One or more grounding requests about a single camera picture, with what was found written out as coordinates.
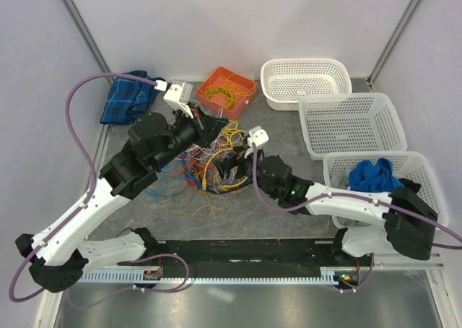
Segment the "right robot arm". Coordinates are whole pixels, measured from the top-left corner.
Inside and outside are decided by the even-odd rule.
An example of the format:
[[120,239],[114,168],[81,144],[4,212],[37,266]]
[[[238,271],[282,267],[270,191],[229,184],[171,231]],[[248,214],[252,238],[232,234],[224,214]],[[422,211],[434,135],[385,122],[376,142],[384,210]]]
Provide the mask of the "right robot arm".
[[406,186],[391,193],[335,189],[295,176],[279,156],[265,156],[260,150],[234,151],[214,165],[222,178],[231,170],[238,178],[250,176],[262,201],[274,199],[269,205],[273,210],[361,222],[360,227],[338,230],[330,249],[338,265],[389,251],[420,261],[430,258],[438,215]]

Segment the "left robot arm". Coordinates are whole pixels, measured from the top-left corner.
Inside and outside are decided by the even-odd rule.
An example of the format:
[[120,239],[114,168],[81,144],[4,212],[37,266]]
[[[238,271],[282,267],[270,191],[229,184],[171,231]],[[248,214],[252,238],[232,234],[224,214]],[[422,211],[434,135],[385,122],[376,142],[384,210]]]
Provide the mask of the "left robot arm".
[[226,118],[208,116],[197,107],[191,116],[181,111],[174,115],[173,124],[161,113],[143,115],[128,129],[122,150],[102,167],[79,201],[42,232],[17,238],[15,244],[36,284],[59,293],[94,269],[120,262],[156,262],[159,244],[147,228],[105,241],[86,238],[152,185],[158,173],[188,147],[210,146],[228,124]]

